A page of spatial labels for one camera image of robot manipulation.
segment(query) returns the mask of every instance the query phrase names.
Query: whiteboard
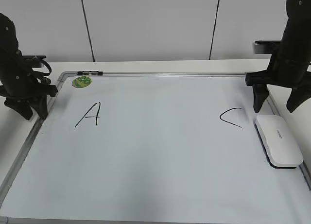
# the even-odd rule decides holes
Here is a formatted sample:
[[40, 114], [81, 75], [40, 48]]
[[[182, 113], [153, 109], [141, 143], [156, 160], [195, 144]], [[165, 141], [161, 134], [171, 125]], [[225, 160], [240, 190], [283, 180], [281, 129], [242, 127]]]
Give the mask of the whiteboard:
[[[1, 216], [310, 223], [300, 169], [267, 162], [244, 78], [92, 77], [85, 88], [74, 88], [74, 78], [64, 82]], [[231, 108], [241, 109], [223, 119], [240, 127], [219, 118]], [[268, 103], [259, 114], [273, 114]]]

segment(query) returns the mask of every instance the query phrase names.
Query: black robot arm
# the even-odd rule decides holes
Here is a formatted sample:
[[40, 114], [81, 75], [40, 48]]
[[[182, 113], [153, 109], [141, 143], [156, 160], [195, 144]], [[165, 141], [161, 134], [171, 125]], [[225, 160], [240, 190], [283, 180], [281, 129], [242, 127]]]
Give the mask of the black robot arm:
[[273, 49], [268, 69], [246, 74], [253, 87], [254, 110], [259, 112], [269, 95], [267, 84], [292, 89], [286, 107], [296, 110], [311, 98], [311, 0], [287, 0], [288, 21], [280, 43]]
[[[33, 71], [31, 64], [43, 63], [48, 73]], [[18, 41], [14, 23], [0, 14], [0, 96], [6, 98], [4, 104], [29, 120], [32, 108], [40, 118], [48, 116], [47, 95], [57, 94], [56, 86], [51, 86], [51, 67], [42, 60], [42, 56], [23, 57], [18, 50]]]

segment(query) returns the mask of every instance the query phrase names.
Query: white eraser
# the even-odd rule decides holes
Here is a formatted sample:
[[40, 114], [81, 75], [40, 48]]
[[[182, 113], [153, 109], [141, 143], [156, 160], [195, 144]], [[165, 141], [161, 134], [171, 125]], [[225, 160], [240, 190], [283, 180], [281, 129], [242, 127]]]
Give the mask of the white eraser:
[[282, 117], [259, 115], [255, 124], [273, 167], [296, 168], [303, 162], [299, 146]]

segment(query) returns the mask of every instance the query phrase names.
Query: white table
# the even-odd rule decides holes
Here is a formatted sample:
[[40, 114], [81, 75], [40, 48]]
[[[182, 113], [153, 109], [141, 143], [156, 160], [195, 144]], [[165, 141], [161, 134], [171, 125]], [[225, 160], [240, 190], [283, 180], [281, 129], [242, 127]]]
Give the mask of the white table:
[[[258, 71], [267, 68], [269, 60], [220, 60], [220, 61], [159, 61], [159, 62], [97, 62], [97, 63], [51, 63], [53, 68], [52, 83], [63, 71], [99, 70], [104, 72], [219, 72], [236, 73]], [[310, 165], [311, 138], [309, 110], [310, 102], [305, 102], [293, 114], [286, 110], [285, 103], [290, 90], [270, 87], [273, 99], [279, 111], [286, 118], [293, 133], [303, 150], [305, 161]], [[25, 121], [13, 110], [2, 106], [0, 108], [0, 181], [2, 182], [19, 152], [25, 138], [35, 122]]]

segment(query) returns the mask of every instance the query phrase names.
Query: black marker writing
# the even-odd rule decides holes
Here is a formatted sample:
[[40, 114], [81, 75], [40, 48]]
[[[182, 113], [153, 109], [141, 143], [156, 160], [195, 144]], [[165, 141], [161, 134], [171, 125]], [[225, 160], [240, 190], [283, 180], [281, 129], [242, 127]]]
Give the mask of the black marker writing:
[[229, 112], [229, 111], [232, 111], [232, 110], [235, 110], [235, 109], [241, 109], [241, 108], [240, 108], [240, 107], [235, 107], [235, 108], [229, 109], [229, 110], [225, 111], [224, 113], [222, 113], [222, 114], [219, 116], [219, 118], [220, 118], [222, 121], [226, 122], [226, 123], [230, 123], [230, 124], [232, 124], [232, 125], [234, 125], [234, 126], [237, 126], [237, 127], [239, 127], [239, 128], [242, 128], [241, 126], [238, 126], [237, 124], [231, 123], [231, 122], [229, 122], [229, 121], [225, 121], [225, 120], [222, 118], [222, 116], [223, 116], [225, 113], [227, 113], [227, 112]]
[[86, 115], [93, 109], [93, 107], [95, 107], [96, 105], [97, 105], [97, 103], [95, 103], [95, 104], [82, 116], [82, 118], [79, 120], [79, 122], [77, 122], [77, 124], [75, 125], [75, 128], [78, 126], [78, 124], [79, 124], [84, 118], [96, 118], [95, 124], [97, 125], [97, 119], [99, 118], [98, 114], [99, 114], [99, 111], [100, 111], [100, 109], [101, 109], [101, 102], [99, 102], [99, 107], [98, 107], [96, 116], [86, 116]]

